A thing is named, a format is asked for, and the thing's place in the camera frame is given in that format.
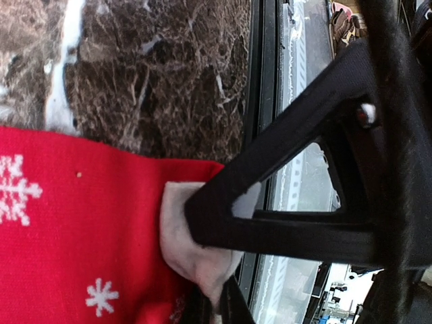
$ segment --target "red knit fabric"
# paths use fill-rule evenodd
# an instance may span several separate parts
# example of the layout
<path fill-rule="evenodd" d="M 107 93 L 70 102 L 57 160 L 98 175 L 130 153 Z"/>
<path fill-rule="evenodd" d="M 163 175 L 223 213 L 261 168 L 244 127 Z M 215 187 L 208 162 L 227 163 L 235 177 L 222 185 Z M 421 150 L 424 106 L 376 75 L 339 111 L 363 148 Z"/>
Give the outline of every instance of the red knit fabric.
<path fill-rule="evenodd" d="M 0 323 L 177 323 L 191 283 L 163 261 L 164 185 L 222 166 L 0 128 Z"/>

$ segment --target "white snowflake pattern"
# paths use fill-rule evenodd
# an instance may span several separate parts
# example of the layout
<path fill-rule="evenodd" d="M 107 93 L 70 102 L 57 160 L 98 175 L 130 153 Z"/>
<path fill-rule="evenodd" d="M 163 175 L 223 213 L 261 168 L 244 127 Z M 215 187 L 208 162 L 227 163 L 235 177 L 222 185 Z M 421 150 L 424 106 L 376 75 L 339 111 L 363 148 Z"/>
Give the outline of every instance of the white snowflake pattern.
<path fill-rule="evenodd" d="M 96 316 L 102 317 L 102 310 L 105 309 L 108 313 L 114 313 L 114 308 L 108 303 L 108 300 L 118 299 L 118 292 L 111 292 L 111 282 L 108 281 L 102 288 L 102 279 L 96 279 L 96 287 L 88 286 L 87 292 L 92 298 L 86 299 L 88 307 L 97 306 Z"/>
<path fill-rule="evenodd" d="M 38 184 L 28 184 L 23 177 L 23 162 L 22 155 L 0 156 L 0 224 L 20 219 L 23 226 L 29 226 L 25 212 L 28 197 L 40 198 L 43 192 Z"/>

